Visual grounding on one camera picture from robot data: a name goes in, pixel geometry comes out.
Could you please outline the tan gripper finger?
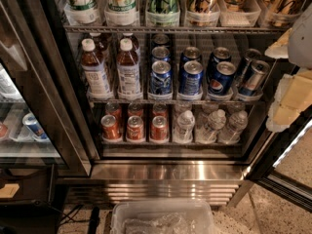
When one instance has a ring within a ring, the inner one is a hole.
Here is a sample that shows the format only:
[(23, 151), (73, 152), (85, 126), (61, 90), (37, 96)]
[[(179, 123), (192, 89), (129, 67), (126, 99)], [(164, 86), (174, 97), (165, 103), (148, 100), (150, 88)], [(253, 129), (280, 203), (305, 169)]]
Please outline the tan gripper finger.
[(302, 68), (284, 74), (268, 111), (266, 128), (273, 133), (287, 129), (312, 104), (312, 71)]
[(291, 31), (291, 29), (288, 29), (275, 43), (265, 50), (264, 54), (273, 59), (287, 59), (289, 57), (288, 45)]

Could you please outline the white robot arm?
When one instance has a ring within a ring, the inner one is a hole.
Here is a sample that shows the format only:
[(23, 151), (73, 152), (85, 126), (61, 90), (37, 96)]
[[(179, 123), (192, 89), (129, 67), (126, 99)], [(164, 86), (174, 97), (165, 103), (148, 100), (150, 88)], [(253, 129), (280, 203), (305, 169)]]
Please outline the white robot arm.
[(312, 105), (312, 5), (291, 29), (266, 49), (265, 55), (273, 59), (288, 59), (301, 68), (295, 75), (283, 75), (268, 111), (266, 128), (280, 133)]

